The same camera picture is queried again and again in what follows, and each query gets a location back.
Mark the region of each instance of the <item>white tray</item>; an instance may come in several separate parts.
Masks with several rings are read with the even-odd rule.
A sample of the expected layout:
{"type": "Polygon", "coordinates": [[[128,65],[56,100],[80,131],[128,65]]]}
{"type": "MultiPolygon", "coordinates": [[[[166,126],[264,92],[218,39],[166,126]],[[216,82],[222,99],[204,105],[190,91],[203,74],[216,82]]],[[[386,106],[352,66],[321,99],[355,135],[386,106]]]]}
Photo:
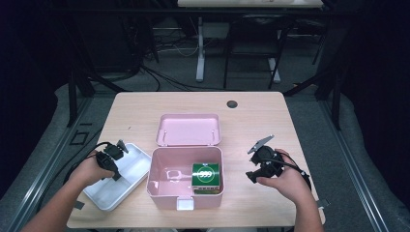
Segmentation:
{"type": "Polygon", "coordinates": [[[128,153],[115,161],[121,178],[96,182],[84,192],[103,211],[115,209],[143,180],[151,166],[151,157],[132,143],[126,144],[128,153]]]}

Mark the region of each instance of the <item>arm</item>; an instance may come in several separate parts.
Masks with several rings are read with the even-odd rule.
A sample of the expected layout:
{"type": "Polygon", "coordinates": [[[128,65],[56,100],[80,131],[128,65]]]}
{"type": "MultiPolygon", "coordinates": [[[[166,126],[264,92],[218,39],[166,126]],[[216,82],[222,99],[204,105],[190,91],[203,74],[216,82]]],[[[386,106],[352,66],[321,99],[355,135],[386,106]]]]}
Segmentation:
{"type": "Polygon", "coordinates": [[[101,178],[109,178],[113,172],[101,169],[95,157],[83,161],[51,200],[36,214],[21,231],[64,231],[77,197],[87,186],[101,178]]]}
{"type": "MultiPolygon", "coordinates": [[[[287,154],[281,149],[277,149],[277,151],[287,154]]],[[[285,162],[292,163],[287,156],[282,157],[285,162]]],[[[298,171],[285,166],[278,178],[258,177],[256,181],[261,185],[277,189],[283,196],[295,203],[295,232],[324,231],[316,201],[308,188],[308,184],[298,171]]]]}

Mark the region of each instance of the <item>pink container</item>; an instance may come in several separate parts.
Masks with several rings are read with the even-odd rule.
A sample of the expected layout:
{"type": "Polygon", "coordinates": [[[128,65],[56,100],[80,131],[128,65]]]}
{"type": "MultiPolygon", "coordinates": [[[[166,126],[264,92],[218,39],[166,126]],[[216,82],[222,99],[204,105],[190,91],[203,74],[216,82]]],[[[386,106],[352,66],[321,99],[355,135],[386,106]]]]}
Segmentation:
{"type": "Polygon", "coordinates": [[[223,194],[220,122],[216,114],[165,114],[153,152],[147,191],[157,207],[165,210],[215,208],[223,194]],[[220,193],[194,194],[191,186],[195,162],[220,164],[220,193]]]}

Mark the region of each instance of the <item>gray carpet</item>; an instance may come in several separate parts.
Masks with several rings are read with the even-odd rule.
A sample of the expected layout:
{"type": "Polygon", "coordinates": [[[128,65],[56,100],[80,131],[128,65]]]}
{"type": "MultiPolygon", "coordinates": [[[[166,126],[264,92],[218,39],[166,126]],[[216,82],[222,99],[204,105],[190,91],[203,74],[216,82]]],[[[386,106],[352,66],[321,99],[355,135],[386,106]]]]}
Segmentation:
{"type": "MultiPolygon", "coordinates": [[[[168,78],[175,78],[181,83],[198,88],[193,91],[223,91],[223,57],[222,42],[211,41],[206,49],[205,80],[202,83],[195,81],[196,55],[183,56],[178,50],[160,52],[160,62],[146,60],[145,65],[153,70],[165,73],[168,78]]],[[[284,92],[293,87],[293,83],[301,82],[315,73],[316,67],[311,64],[317,45],[299,40],[289,40],[279,73],[281,84],[274,85],[273,91],[284,92]]],[[[185,54],[193,50],[184,50],[185,54]]],[[[186,91],[182,85],[170,84],[169,80],[158,77],[161,84],[160,91],[186,91]]],[[[141,71],[132,78],[115,82],[117,85],[135,92],[156,91],[158,82],[148,73],[141,71]]],[[[245,91],[267,91],[269,79],[266,78],[230,78],[228,89],[245,91]]],[[[7,231],[9,225],[19,212],[21,202],[37,175],[41,173],[44,163],[55,153],[56,147],[65,143],[61,151],[55,172],[61,169],[64,163],[78,151],[83,156],[98,139],[98,130],[103,126],[114,94],[100,83],[93,83],[97,94],[91,100],[79,96],[83,105],[83,114],[80,115],[72,133],[67,136],[66,125],[69,121],[68,89],[63,86],[56,92],[59,105],[53,120],[36,150],[27,161],[20,175],[16,178],[7,194],[0,201],[0,231],[7,231]],[[83,140],[91,141],[85,148],[83,140]]],[[[342,150],[335,137],[332,125],[327,121],[327,113],[313,96],[314,86],[290,98],[286,98],[289,111],[295,125],[296,132],[302,144],[310,175],[314,180],[320,198],[326,198],[331,205],[324,212],[326,216],[326,231],[373,231],[374,228],[364,208],[362,199],[357,193],[351,177],[347,173],[343,161],[342,150]]],[[[360,167],[366,184],[374,196],[380,214],[386,221],[390,231],[410,231],[410,217],[407,209],[391,194],[380,173],[374,167],[363,145],[362,134],[357,124],[354,108],[347,98],[342,98],[340,110],[340,124],[346,143],[360,167]]],[[[45,193],[46,202],[62,185],[67,167],[50,185],[45,193]]],[[[67,231],[85,231],[67,229],[67,231]]]]}

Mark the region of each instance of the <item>green tin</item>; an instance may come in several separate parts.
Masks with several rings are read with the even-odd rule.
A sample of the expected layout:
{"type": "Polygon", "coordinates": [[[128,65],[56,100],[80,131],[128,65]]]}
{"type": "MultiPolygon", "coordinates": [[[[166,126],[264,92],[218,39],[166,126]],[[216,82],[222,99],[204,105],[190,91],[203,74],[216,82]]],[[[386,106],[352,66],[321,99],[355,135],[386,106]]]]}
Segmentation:
{"type": "Polygon", "coordinates": [[[196,194],[220,193],[220,164],[194,163],[192,166],[192,189],[196,194]]]}

